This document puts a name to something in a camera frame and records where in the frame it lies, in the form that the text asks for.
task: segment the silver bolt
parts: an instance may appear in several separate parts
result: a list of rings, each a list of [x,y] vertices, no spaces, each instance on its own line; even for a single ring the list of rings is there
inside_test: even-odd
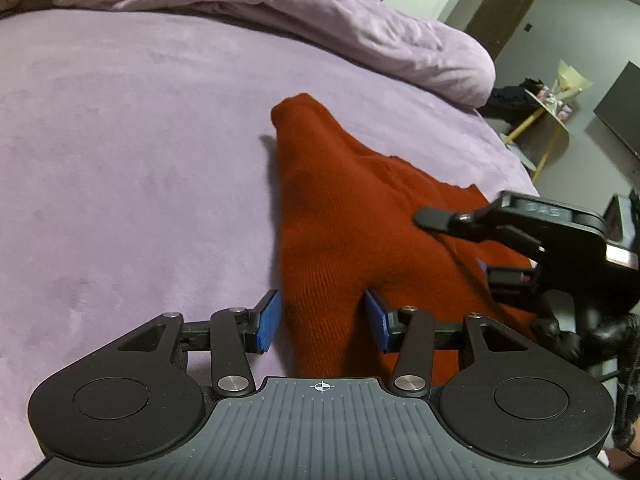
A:
[[[406,392],[417,392],[427,385],[424,379],[417,375],[401,375],[396,378],[394,384],[396,385],[396,388]]]
[[[240,375],[228,375],[218,381],[218,387],[226,392],[240,392],[249,385],[249,380]]]

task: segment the ribbed knit fabric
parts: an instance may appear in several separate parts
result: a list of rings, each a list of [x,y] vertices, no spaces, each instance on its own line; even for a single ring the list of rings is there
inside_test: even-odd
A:
[[[530,335],[531,315],[495,304],[478,264],[479,258],[525,267],[526,258],[493,242],[430,235],[412,223],[425,205],[454,211],[486,205],[478,188],[443,184],[366,148],[309,95],[286,99],[271,118],[284,320],[300,374],[388,377],[395,357],[377,352],[358,308],[366,288],[394,307],[429,310],[437,320],[460,322],[467,312],[481,312]],[[436,352],[434,384],[457,370],[455,352]]]

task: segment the black tv screen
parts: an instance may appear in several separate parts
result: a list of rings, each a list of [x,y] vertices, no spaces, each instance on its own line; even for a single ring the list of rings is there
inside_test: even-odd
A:
[[[640,158],[640,67],[629,62],[594,112]]]

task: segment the wooden table leg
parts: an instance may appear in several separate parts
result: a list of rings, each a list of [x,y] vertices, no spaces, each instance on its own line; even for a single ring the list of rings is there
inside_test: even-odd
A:
[[[536,181],[536,179],[540,175],[540,172],[542,171],[542,168],[545,167],[546,160],[549,158],[549,155],[551,154],[551,151],[554,148],[554,144],[556,143],[556,140],[560,136],[561,132],[562,132],[562,126],[560,124],[556,124],[556,127],[554,128],[554,132],[551,135],[551,140],[549,140],[549,143],[546,146],[545,153],[542,154],[542,158],[540,159],[540,162],[538,163],[538,167],[536,168],[536,172],[531,177],[531,181],[532,182]]]
[[[529,128],[533,122],[540,117],[545,112],[545,109],[541,106],[535,112],[533,112],[529,117],[527,117],[522,124],[518,126],[515,130],[513,130],[508,137],[502,141],[504,144],[509,144],[516,140],[527,128]]]

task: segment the gray gripper base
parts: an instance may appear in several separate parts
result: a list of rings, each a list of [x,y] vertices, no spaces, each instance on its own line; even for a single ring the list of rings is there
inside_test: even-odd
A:
[[[462,446],[423,400],[375,379],[269,378],[257,394],[221,400],[190,441],[148,462],[113,468],[51,458],[31,480],[604,480],[597,460],[524,467]]]

